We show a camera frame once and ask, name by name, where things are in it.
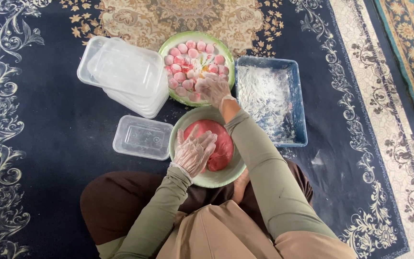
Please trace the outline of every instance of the hand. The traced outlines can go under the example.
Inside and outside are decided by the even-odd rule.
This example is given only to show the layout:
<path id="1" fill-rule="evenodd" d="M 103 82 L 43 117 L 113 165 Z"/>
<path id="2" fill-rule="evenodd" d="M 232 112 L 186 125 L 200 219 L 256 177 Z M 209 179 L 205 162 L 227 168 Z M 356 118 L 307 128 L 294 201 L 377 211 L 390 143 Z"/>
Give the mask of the hand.
<path id="1" fill-rule="evenodd" d="M 175 157 L 171 166 L 183 169 L 189 177 L 197 176 L 207 164 L 207 160 L 215 150 L 215 141 L 217 134 L 206 131 L 199 137 L 194 137 L 199 131 L 199 125 L 196 125 L 188 138 L 183 137 L 183 130 L 179 129 L 177 133 L 178 146 L 175 148 Z"/>
<path id="2" fill-rule="evenodd" d="M 226 80 L 215 73 L 203 73 L 204 78 L 199 78 L 196 83 L 196 91 L 201 93 L 203 99 L 207 100 L 213 107 L 220 109 L 226 99 L 236 100 L 230 91 Z"/>

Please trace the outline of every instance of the navy blue rug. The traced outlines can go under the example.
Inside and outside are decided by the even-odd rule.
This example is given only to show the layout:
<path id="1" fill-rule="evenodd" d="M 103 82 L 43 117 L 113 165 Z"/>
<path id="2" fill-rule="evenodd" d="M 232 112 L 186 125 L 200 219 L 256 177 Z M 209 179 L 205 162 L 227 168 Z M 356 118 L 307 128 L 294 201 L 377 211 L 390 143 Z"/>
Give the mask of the navy blue rug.
<path id="1" fill-rule="evenodd" d="M 192 2 L 0 0 L 0 258 L 98 256 L 83 188 L 109 171 L 164 174 L 169 160 L 113 150 L 135 114 L 77 79 L 84 44 L 158 50 L 186 30 L 236 56 L 296 60 L 308 145 L 280 151 L 307 173 L 314 209 L 358 258 L 414 258 L 414 111 L 370 0 Z M 155 120 L 186 111 L 168 100 Z"/>

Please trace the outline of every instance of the flour dust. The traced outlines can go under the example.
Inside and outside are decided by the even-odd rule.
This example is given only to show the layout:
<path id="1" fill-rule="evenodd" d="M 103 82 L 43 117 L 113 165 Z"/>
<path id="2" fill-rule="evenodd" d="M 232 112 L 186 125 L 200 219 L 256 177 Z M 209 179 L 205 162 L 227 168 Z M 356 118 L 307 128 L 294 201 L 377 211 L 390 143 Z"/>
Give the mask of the flour dust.
<path id="1" fill-rule="evenodd" d="M 241 107 L 268 134 L 273 144 L 294 143 L 290 70 L 238 66 L 238 99 Z"/>

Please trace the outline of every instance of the plate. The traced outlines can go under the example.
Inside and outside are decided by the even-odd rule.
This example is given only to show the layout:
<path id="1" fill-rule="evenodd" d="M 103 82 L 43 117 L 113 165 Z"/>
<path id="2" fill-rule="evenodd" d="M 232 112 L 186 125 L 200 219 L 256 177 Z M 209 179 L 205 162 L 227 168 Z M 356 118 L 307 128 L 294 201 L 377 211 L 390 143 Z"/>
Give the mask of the plate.
<path id="1" fill-rule="evenodd" d="M 221 54 L 224 57 L 224 65 L 229 69 L 230 73 L 228 75 L 229 80 L 228 83 L 230 85 L 230 89 L 234 86 L 234 60 L 231 52 L 228 50 L 228 47 L 223 44 L 219 39 L 209 35 L 207 33 L 203 33 L 200 31 L 185 31 L 175 34 L 174 36 L 168 38 L 164 44 L 162 44 L 161 48 L 159 49 L 159 54 L 163 57 L 169 54 L 169 50 L 173 47 L 177 47 L 180 43 L 186 43 L 187 41 L 192 40 L 195 42 L 203 41 L 206 44 L 215 44 L 215 53 L 216 55 Z M 207 101 L 201 100 L 199 102 L 193 102 L 188 97 L 181 97 L 175 93 L 175 90 L 169 88 L 169 95 L 170 97 L 174 98 L 178 102 L 188 105 L 191 107 L 201 107 L 210 105 Z"/>

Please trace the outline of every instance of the blue tray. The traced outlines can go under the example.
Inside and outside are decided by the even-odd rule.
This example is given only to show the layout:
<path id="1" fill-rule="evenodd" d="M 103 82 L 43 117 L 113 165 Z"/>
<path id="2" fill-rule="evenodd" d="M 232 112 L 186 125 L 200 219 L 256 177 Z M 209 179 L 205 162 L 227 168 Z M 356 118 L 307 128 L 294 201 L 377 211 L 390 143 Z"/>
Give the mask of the blue tray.
<path id="1" fill-rule="evenodd" d="M 241 85 L 240 75 L 237 73 L 238 66 L 253 66 L 258 68 L 271 68 L 277 72 L 280 70 L 289 70 L 288 73 L 293 77 L 292 83 L 289 85 L 290 97 L 289 102 L 292 104 L 292 111 L 286 115 L 285 120 L 279 126 L 278 130 L 274 132 L 275 135 L 284 135 L 284 138 L 289 139 L 289 130 L 294 130 L 294 136 L 290 138 L 292 142 L 282 143 L 281 141 L 273 141 L 276 147 L 304 147 L 308 144 L 308 137 L 306 134 L 306 121 L 305 111 L 303 108 L 303 97 L 301 94 L 301 83 L 299 78 L 298 64 L 294 60 L 286 59 L 272 59 L 272 58 L 259 58 L 254 56 L 241 56 L 237 59 L 235 64 L 236 75 L 236 93 L 239 105 L 241 100 L 239 99 Z M 265 122 L 257 122 L 260 127 L 263 128 Z"/>

